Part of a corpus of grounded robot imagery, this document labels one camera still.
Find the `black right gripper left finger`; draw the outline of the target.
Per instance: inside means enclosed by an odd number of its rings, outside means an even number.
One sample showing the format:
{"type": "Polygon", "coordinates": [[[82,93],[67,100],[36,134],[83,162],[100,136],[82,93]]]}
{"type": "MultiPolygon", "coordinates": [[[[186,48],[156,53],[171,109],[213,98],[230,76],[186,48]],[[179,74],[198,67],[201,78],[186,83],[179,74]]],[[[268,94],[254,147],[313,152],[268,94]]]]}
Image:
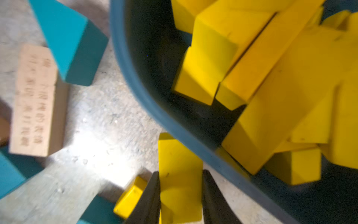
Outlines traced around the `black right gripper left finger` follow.
{"type": "Polygon", "coordinates": [[[141,198],[125,224],[158,224],[160,217],[160,181],[159,172],[155,171],[147,184],[141,198]]]}

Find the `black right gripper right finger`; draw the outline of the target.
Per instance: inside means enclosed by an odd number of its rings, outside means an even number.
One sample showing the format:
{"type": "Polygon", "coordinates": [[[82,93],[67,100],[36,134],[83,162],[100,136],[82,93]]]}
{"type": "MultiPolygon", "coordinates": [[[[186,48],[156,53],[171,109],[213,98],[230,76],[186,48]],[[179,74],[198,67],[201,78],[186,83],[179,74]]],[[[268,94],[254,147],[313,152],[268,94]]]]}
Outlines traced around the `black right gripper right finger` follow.
{"type": "Polygon", "coordinates": [[[208,170],[202,172],[202,208],[205,224],[241,224],[208,170]]]}

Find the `yellow angled block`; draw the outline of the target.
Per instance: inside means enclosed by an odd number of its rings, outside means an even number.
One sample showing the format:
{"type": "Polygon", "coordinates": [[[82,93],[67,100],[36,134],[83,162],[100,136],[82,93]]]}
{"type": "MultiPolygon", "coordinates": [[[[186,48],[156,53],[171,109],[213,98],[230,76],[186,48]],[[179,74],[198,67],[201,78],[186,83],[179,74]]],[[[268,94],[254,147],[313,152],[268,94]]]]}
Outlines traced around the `yellow angled block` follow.
{"type": "Polygon", "coordinates": [[[202,220],[203,161],[169,133],[158,139],[161,224],[202,220]]]}

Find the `yellow bar block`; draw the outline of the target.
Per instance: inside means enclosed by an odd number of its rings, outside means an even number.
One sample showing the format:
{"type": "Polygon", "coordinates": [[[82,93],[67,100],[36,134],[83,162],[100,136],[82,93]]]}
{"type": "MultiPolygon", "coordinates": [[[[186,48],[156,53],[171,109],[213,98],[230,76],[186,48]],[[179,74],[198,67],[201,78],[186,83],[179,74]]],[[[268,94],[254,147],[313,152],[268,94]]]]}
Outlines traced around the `yellow bar block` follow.
{"type": "Polygon", "coordinates": [[[171,0],[176,29],[192,34],[196,16],[215,0],[171,0]]]}

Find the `yellow rectangular block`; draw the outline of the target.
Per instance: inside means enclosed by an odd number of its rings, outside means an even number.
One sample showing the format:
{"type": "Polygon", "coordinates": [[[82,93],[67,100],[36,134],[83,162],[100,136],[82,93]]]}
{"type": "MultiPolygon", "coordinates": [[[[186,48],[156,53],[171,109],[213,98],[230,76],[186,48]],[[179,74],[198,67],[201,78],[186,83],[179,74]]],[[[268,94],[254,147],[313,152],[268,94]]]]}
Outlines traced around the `yellow rectangular block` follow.
{"type": "Polygon", "coordinates": [[[288,185],[321,179],[321,149],[318,147],[274,154],[264,168],[288,185]]]}

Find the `large yellow block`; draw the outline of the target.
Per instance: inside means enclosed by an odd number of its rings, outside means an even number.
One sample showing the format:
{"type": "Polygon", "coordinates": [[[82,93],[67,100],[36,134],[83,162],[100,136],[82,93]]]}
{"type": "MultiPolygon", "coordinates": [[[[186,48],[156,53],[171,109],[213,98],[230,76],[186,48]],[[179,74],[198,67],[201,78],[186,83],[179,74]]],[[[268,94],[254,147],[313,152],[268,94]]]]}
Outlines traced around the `large yellow block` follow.
{"type": "Polygon", "coordinates": [[[311,110],[358,65],[358,37],[323,26],[292,42],[222,146],[256,174],[311,110]]]}

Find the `long yellow block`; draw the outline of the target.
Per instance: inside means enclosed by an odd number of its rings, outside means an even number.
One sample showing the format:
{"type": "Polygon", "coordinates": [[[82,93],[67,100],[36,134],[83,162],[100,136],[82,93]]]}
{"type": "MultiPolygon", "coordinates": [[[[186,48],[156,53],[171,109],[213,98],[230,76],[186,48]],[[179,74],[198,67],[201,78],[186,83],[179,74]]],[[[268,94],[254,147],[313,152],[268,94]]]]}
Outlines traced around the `long yellow block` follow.
{"type": "Polygon", "coordinates": [[[278,12],[220,83],[216,100],[229,110],[247,104],[324,1],[294,1],[278,12]]]}

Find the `dark teal plastic bin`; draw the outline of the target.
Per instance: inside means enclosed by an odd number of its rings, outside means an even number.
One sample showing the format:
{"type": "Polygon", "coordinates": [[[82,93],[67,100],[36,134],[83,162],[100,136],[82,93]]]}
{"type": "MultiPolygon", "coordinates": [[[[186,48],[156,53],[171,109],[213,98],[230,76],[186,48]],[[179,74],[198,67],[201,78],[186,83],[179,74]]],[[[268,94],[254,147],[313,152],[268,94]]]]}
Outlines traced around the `dark teal plastic bin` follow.
{"type": "Polygon", "coordinates": [[[355,224],[358,172],[322,160],[320,181],[291,187],[262,169],[249,174],[221,142],[244,107],[195,103],[171,91],[191,35],[175,28],[170,1],[111,1],[115,55],[137,100],[173,137],[286,224],[355,224]]]}

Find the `teal triangular block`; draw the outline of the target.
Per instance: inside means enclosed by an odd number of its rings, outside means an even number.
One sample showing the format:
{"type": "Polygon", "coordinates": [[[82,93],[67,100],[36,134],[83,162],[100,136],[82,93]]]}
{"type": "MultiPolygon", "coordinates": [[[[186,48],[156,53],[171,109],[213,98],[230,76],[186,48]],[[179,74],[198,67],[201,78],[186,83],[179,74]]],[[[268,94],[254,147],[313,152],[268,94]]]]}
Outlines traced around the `teal triangular block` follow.
{"type": "Polygon", "coordinates": [[[91,86],[108,37],[87,17],[58,1],[29,1],[61,78],[91,86]]]}

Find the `yellow block pile centre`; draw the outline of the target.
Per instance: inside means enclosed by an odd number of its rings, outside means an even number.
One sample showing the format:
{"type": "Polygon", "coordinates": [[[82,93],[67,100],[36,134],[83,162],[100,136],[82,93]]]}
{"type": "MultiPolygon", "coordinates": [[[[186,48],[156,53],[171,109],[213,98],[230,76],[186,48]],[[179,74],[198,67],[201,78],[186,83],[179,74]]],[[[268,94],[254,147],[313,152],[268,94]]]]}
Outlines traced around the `yellow block pile centre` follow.
{"type": "Polygon", "coordinates": [[[136,207],[146,186],[147,181],[140,176],[137,176],[120,196],[115,204],[113,212],[126,220],[136,207]]]}

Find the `printed natural wood block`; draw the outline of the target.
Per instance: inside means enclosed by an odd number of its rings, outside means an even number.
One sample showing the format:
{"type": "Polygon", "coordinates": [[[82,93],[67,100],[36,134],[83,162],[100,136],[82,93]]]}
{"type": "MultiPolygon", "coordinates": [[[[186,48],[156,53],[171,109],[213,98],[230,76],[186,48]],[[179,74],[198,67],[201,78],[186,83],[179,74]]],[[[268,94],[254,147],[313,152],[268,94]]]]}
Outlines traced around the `printed natural wood block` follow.
{"type": "Polygon", "coordinates": [[[22,45],[15,86],[9,152],[47,157],[61,150],[69,85],[49,48],[22,45]]]}

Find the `small teal block centre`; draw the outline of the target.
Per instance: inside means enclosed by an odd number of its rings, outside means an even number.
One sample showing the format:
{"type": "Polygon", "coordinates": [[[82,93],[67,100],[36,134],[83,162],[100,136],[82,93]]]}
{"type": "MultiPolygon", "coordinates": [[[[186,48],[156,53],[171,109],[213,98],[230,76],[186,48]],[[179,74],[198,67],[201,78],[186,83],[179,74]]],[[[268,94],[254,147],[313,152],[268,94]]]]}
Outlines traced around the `small teal block centre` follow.
{"type": "Polygon", "coordinates": [[[8,146],[1,147],[1,198],[10,194],[28,179],[37,175],[43,167],[35,158],[14,155],[8,152],[8,146]]]}

